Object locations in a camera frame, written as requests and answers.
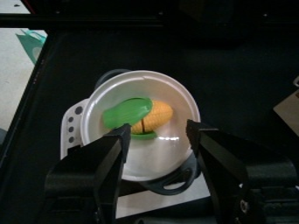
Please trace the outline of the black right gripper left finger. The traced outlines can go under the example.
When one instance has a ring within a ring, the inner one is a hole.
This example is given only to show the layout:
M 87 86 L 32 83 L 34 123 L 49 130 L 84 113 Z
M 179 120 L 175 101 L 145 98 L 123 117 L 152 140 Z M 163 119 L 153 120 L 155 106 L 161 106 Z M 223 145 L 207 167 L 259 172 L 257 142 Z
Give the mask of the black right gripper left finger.
M 116 224 L 131 127 L 112 129 L 49 170 L 37 224 Z

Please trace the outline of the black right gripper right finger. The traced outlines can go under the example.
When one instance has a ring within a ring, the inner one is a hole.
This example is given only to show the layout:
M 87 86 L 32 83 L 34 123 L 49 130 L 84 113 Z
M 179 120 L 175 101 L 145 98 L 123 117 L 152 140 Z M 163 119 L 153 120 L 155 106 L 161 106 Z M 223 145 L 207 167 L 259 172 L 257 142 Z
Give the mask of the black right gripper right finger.
M 219 224 L 299 224 L 299 176 L 281 154 L 187 122 Z

